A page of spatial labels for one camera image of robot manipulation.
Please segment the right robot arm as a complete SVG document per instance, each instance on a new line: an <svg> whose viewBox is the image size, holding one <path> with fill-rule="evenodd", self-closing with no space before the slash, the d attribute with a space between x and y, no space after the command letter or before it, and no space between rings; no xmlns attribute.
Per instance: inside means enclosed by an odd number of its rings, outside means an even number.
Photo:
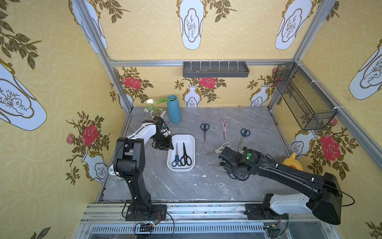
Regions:
<svg viewBox="0 0 382 239"><path fill-rule="evenodd" d="M337 178L325 173L314 175L276 162L268 154L243 148L243 153L225 147L219 154L220 166L232 179L246 181L251 175L272 179L296 191L297 194L269 193L258 206L267 219L284 214L312 214L331 225L340 225L342 199Z"/></svg>

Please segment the white plastic storage box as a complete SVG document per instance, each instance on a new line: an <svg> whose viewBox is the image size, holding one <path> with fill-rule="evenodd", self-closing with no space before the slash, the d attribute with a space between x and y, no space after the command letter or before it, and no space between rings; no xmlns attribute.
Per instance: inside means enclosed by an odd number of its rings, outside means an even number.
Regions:
<svg viewBox="0 0 382 239"><path fill-rule="evenodd" d="M188 156L192 159L191 166L172 167L172 161L175 159L176 143L178 144L179 158L183 156L183 143L186 145ZM173 150L168 151L167 166L174 172L190 172L195 166L195 139L190 134L176 134L172 137Z"/></svg>

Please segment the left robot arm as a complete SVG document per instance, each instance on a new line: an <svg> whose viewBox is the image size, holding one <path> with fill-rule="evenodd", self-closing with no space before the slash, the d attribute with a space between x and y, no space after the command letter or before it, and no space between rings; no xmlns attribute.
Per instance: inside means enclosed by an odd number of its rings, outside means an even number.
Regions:
<svg viewBox="0 0 382 239"><path fill-rule="evenodd" d="M128 137L120 137L116 142L113 174L126 181L132 196L130 208L144 214L152 212L151 196L143 178L146 164L145 143L153 139L155 149L174 149L171 135L162 131L163 125L164 120L161 117L145 120L137 131Z"/></svg>

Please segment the cream white kitchen scissors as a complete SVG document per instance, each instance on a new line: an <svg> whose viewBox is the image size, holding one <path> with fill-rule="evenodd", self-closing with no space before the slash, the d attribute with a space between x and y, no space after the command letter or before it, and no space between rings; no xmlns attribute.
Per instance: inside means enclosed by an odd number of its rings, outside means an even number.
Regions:
<svg viewBox="0 0 382 239"><path fill-rule="evenodd" d="M211 155L211 154L215 154L215 153L220 154L220 153L222 153L222 151L223 151L226 147L231 147L231 143L229 143L229 142L225 142L225 143L223 143L219 148L214 149L213 151L206 153L206 155Z"/></svg>

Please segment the black scissors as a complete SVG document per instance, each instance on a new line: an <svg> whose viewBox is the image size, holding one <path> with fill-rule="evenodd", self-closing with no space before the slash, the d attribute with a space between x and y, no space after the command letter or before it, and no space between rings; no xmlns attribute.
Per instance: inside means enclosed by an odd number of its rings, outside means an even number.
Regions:
<svg viewBox="0 0 382 239"><path fill-rule="evenodd" d="M192 165L192 159L187 154L185 143L183 143L183 156L181 157L181 165L182 166Z"/></svg>

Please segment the blue grey handled scissors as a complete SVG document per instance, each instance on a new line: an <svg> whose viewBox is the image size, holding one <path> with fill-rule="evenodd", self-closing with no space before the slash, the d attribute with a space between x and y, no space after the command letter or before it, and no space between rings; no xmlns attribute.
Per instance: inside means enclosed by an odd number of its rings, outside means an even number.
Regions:
<svg viewBox="0 0 382 239"><path fill-rule="evenodd" d="M179 158L179 152L178 152L178 144L176 143L176 153L175 153L175 159L172 161L172 167L181 167L183 166L182 165L182 162Z"/></svg>

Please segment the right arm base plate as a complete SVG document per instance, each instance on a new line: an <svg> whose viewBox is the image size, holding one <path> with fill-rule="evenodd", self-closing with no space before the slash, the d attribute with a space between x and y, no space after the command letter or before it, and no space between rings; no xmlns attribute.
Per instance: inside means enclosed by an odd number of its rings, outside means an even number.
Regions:
<svg viewBox="0 0 382 239"><path fill-rule="evenodd" d="M262 204L246 204L244 215L248 220L287 220L288 214L277 214Z"/></svg>

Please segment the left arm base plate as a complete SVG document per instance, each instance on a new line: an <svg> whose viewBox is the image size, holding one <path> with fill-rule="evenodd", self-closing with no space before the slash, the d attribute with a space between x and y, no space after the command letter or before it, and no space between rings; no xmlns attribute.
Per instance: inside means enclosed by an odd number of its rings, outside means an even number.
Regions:
<svg viewBox="0 0 382 239"><path fill-rule="evenodd" d="M167 206L164 204L154 204L149 207L146 206L136 206L130 205L127 208L127 213L125 215L126 221L136 221L145 222L166 220Z"/></svg>

